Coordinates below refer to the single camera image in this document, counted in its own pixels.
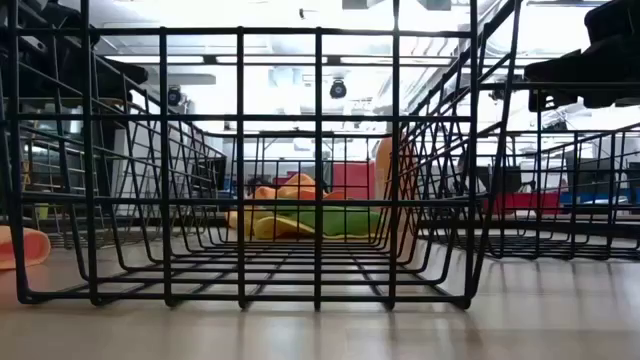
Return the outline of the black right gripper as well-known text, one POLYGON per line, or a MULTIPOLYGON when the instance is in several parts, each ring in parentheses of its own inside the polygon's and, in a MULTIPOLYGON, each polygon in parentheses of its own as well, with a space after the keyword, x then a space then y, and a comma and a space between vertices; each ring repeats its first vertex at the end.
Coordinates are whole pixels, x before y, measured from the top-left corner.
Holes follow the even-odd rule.
POLYGON ((593 43, 589 48, 559 58, 536 62, 524 68, 529 82, 578 83, 571 89, 547 88, 541 100, 555 108, 583 101, 590 109, 624 106, 640 101, 640 35, 616 35, 593 43), (587 89, 586 83, 633 83, 633 88, 587 89))

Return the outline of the green microfiber towel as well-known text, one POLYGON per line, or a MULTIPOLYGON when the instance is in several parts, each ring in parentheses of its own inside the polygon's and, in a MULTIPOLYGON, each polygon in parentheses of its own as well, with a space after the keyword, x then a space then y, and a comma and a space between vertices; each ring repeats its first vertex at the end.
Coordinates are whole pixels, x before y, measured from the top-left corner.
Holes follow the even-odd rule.
MULTIPOLYGON (((314 207, 294 205, 297 207, 314 207)), ((323 206, 322 223, 315 220, 315 233, 320 231, 325 239, 368 237, 377 230, 381 213, 368 207, 360 206, 323 206)))

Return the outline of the yellow microfiber towel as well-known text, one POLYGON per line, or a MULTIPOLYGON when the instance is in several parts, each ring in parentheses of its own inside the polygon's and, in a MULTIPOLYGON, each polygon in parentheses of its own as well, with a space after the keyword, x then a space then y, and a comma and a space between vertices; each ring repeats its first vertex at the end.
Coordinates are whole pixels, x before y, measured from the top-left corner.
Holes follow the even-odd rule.
POLYGON ((314 207, 246 205, 242 213, 246 238, 274 240, 315 234, 314 207))

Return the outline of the pale orange towel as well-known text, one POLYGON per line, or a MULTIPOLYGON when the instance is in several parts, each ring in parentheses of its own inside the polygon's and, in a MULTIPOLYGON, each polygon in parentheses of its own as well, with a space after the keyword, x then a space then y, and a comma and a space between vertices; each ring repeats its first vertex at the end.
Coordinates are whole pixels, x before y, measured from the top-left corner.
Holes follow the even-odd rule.
MULTIPOLYGON (((393 193, 391 189, 391 153, 392 139, 390 137, 383 138, 379 143, 376 155, 376 177, 375 177, 375 196, 377 200, 389 200, 393 193)), ((399 200, 414 199, 415 173, 402 172, 413 166, 413 158, 410 156, 411 151, 405 148, 399 152, 399 187, 396 189, 399 200)), ((414 216, 414 208, 399 207, 398 208, 398 226, 397 233, 397 262, 409 264, 411 262, 411 251, 415 242, 410 219, 414 216)))

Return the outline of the dark ceiling fixture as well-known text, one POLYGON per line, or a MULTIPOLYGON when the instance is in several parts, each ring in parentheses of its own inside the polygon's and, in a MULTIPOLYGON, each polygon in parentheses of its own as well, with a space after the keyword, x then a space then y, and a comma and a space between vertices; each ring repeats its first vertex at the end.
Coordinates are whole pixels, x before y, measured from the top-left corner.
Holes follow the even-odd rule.
POLYGON ((508 80, 507 75, 496 75, 491 78, 491 83, 500 83, 499 87, 492 89, 489 92, 489 97, 494 101, 504 101, 506 98, 506 82, 508 80))

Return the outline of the dark monitor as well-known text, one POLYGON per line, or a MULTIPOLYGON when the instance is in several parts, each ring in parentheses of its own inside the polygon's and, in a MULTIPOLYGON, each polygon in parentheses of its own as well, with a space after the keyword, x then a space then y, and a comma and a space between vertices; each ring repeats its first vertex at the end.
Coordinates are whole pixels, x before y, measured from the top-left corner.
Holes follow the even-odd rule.
POLYGON ((561 192, 577 191, 583 201, 588 196, 597 199, 614 195, 631 198, 634 191, 640 191, 640 162, 615 160, 611 163, 610 158, 577 162, 567 159, 563 179, 566 183, 561 192))

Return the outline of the red bench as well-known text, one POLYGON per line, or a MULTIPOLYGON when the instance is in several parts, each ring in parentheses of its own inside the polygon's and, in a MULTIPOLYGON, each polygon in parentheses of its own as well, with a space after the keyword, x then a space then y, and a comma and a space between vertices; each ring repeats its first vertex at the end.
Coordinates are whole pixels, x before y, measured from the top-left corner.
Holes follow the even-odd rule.
POLYGON ((543 215, 555 215, 561 211, 560 194, 541 193, 499 193, 493 203, 494 215, 510 215, 516 211, 540 212, 543 215))

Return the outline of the red cabinet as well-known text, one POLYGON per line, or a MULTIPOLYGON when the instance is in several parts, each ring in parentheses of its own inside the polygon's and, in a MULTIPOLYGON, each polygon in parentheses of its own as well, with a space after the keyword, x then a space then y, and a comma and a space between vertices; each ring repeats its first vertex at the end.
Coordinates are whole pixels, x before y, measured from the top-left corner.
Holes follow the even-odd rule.
POLYGON ((375 163, 336 162, 332 167, 332 189, 344 191, 348 198, 375 198, 375 163))

